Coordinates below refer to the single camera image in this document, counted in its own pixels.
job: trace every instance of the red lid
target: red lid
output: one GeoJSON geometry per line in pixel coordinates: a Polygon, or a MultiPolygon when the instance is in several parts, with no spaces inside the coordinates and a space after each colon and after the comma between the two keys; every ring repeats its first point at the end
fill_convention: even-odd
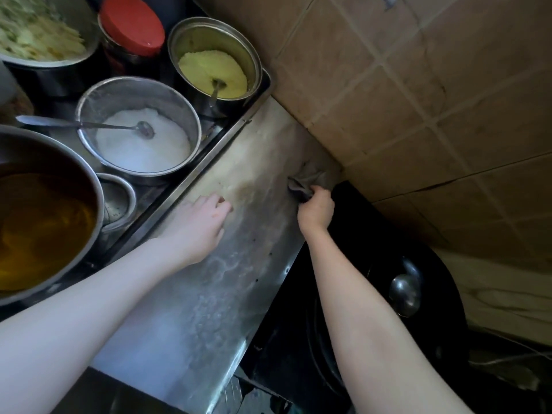
{"type": "Polygon", "coordinates": [[[142,0],[104,0],[100,21],[115,42],[135,55],[154,56],[165,41],[161,20],[142,0]]]}

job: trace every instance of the forearm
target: forearm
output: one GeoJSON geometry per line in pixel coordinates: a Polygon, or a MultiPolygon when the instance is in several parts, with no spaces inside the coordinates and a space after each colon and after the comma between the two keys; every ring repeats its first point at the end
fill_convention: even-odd
{"type": "Polygon", "coordinates": [[[137,302],[175,268],[150,240],[72,287],[0,323],[0,406],[46,414],[137,302]]]}
{"type": "Polygon", "coordinates": [[[307,235],[336,360],[360,414],[468,413],[327,231],[307,235]]]}

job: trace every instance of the stainless steel countertop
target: stainless steel countertop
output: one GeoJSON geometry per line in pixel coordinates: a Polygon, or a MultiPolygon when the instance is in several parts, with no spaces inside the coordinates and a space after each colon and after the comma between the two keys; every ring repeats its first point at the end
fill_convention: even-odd
{"type": "Polygon", "coordinates": [[[286,178],[306,162],[326,171],[328,187],[338,181],[339,164],[270,97],[181,196],[216,191],[233,203],[223,240],[150,292],[92,366],[189,414],[210,414],[304,242],[286,178]]]}

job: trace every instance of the orange liquid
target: orange liquid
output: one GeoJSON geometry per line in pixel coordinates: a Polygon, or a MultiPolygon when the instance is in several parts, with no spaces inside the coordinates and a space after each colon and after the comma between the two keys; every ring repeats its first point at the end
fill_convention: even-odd
{"type": "Polygon", "coordinates": [[[0,290],[29,289],[65,267],[95,226],[93,196],[71,180],[24,173],[0,178],[0,290]]]}

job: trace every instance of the chopped vegetables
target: chopped vegetables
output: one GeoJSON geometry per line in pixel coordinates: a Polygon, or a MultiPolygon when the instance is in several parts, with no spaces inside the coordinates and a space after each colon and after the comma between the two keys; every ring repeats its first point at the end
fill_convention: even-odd
{"type": "Polygon", "coordinates": [[[0,0],[0,52],[35,61],[61,61],[86,51],[84,39],[46,0],[0,0]]]}

